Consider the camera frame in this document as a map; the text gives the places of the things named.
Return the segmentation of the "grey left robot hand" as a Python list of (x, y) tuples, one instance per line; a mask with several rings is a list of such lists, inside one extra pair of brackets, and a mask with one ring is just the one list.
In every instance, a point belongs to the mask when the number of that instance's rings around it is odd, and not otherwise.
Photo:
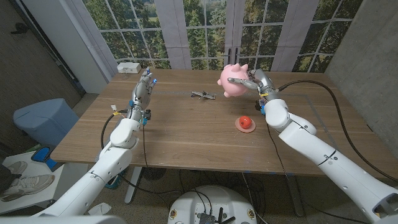
[(156, 83), (157, 79), (154, 78), (150, 68), (147, 67), (132, 91), (129, 102), (130, 108), (128, 109), (126, 118), (133, 119), (142, 124), (146, 124), (147, 120), (150, 120), (151, 112), (147, 107)]

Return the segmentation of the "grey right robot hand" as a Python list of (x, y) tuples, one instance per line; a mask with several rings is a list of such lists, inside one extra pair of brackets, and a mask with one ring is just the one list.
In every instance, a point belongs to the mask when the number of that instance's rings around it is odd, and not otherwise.
[(256, 90), (259, 96), (267, 101), (280, 98), (272, 80), (261, 69), (249, 71), (248, 79), (230, 77), (227, 81), (240, 84), (250, 90)]

